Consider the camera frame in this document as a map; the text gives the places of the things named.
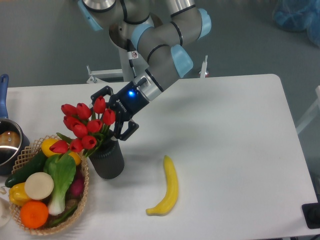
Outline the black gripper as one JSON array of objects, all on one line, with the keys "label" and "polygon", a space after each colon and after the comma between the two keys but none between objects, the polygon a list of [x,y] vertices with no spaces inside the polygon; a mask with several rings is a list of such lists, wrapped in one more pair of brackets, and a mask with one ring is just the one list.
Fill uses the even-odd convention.
[{"label": "black gripper", "polygon": [[[107,109],[115,112],[113,136],[121,141],[126,141],[139,128],[132,117],[149,104],[133,82],[129,82],[117,93],[107,85],[91,95],[90,99],[90,108],[95,112],[104,112]],[[127,129],[122,132],[125,123]]]}]

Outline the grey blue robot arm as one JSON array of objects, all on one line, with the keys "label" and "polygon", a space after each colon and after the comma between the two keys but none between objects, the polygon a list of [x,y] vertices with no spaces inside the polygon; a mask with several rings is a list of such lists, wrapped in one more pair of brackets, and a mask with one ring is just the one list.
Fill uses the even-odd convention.
[{"label": "grey blue robot arm", "polygon": [[133,116],[193,68],[185,46],[209,34],[211,18],[192,0],[167,0],[171,21],[160,25],[147,0],[79,0],[77,4],[94,30],[117,27],[113,43],[126,51],[133,49],[147,63],[117,93],[106,89],[108,106],[115,111],[113,137],[125,141],[139,127]]}]

